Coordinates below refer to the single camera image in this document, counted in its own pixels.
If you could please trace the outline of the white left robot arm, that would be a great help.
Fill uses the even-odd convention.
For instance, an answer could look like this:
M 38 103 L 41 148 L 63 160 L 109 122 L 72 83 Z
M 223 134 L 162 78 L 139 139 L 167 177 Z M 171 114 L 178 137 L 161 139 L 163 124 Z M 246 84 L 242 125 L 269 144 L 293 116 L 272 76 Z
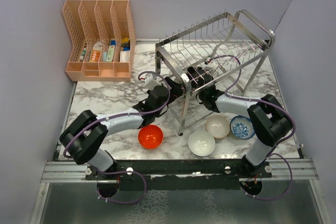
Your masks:
M 59 141 L 65 148 L 64 157 L 76 164 L 89 164 L 98 169 L 99 175 L 110 179 L 115 175 L 115 159 L 101 148 L 103 140 L 112 134 L 146 127 L 161 116 L 162 110 L 184 93 L 183 86 L 169 77 L 164 84 L 147 84 L 148 97 L 132 108 L 111 115 L 81 112 L 63 131 Z

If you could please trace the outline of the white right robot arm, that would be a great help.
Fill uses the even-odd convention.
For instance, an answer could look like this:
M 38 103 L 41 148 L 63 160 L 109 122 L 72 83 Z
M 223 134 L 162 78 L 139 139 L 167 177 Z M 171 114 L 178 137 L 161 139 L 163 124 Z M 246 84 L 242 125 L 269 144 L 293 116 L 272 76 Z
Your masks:
M 262 98 L 246 98 L 221 91 L 210 73 L 201 67 L 189 67 L 187 76 L 193 88 L 207 85 L 198 93 L 202 105 L 216 113 L 231 113 L 249 118 L 257 139 L 243 157 L 241 171 L 246 177 L 254 177 L 260 171 L 260 164 L 270 156 L 277 145 L 291 138 L 296 124 L 291 115 L 270 94 Z

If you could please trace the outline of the beige speckled bowl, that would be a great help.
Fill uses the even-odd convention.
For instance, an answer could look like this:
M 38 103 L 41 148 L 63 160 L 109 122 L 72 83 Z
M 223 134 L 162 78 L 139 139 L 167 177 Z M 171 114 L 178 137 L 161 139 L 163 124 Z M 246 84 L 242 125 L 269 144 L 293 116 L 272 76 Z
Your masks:
M 206 130 L 209 132 L 214 138 L 224 138 L 230 132 L 230 124 L 228 120 L 220 115 L 214 115 L 207 119 L 206 121 Z

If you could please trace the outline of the red bowl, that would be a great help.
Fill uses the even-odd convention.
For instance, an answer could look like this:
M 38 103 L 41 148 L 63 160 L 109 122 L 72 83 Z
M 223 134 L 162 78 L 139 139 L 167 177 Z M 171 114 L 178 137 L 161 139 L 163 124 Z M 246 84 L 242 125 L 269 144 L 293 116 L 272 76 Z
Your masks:
M 138 141 L 140 145 L 147 149 L 155 149 L 163 142 L 164 134 L 156 125 L 148 125 L 140 129 Z

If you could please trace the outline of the blue and white bowl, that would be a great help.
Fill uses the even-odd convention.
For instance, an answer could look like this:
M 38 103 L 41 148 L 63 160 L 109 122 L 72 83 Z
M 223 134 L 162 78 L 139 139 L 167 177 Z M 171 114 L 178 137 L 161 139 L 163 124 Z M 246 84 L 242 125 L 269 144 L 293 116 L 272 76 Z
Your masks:
M 248 140 L 255 135 L 255 130 L 250 118 L 237 115 L 230 121 L 231 132 L 241 140 Z

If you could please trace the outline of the cream bottle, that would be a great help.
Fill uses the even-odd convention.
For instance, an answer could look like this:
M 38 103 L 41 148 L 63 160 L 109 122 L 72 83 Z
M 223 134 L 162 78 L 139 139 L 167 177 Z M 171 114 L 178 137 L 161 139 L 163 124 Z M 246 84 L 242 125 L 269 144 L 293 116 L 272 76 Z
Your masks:
M 130 47 L 124 47 L 120 52 L 120 62 L 130 61 Z

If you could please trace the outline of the white blue tube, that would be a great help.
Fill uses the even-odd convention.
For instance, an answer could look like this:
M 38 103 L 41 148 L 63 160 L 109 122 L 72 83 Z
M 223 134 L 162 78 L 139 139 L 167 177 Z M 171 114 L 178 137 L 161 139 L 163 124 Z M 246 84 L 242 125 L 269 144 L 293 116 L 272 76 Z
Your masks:
M 116 41 L 115 40 L 111 40 L 110 41 L 110 45 L 108 47 L 108 51 L 107 51 L 107 58 L 106 58 L 106 62 L 113 62 L 114 60 L 114 55 L 115 55 L 115 48 L 116 48 Z

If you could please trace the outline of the orange white packet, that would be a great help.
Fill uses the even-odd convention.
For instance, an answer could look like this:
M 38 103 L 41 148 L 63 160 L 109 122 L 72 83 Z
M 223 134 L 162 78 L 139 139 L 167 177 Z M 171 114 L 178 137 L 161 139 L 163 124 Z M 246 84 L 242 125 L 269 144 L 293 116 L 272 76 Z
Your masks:
M 89 62 L 99 62 L 101 52 L 102 52 L 102 42 L 98 41 L 93 45 L 93 48 L 90 51 Z

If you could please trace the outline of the peach plastic file organizer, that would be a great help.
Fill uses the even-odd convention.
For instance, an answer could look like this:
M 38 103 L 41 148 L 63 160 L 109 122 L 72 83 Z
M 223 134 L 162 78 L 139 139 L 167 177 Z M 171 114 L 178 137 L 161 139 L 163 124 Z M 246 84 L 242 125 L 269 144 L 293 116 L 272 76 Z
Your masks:
M 62 14 L 72 51 L 65 69 L 72 81 L 129 82 L 135 51 L 135 30 L 128 0 L 66 0 Z M 116 41 L 113 62 L 106 62 L 110 41 Z M 99 62 L 89 62 L 93 45 L 102 42 Z M 79 56 L 87 48 L 83 62 Z M 120 52 L 130 47 L 130 61 L 120 62 Z

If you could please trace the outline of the small green white tube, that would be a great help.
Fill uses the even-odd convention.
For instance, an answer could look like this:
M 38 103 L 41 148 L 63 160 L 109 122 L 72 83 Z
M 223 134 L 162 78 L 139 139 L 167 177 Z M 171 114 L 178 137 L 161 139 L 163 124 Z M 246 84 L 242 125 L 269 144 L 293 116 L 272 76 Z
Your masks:
M 81 52 L 81 54 L 80 54 L 80 56 L 79 56 L 79 61 L 80 61 L 80 62 L 83 62 L 83 61 L 84 61 L 85 56 L 86 56 L 86 52 L 87 52 L 87 48 L 84 47 L 83 50 L 82 50 L 82 52 Z

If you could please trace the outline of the black aluminium frame rail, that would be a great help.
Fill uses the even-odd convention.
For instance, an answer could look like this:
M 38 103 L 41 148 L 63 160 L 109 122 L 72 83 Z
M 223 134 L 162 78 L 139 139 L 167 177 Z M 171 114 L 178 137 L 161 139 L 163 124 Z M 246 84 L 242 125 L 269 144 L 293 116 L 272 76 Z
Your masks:
M 116 175 L 106 175 L 74 162 L 48 162 L 42 183 L 88 183 L 104 190 L 239 189 L 241 182 L 318 179 L 310 159 L 273 156 L 252 173 L 239 159 L 119 160 Z

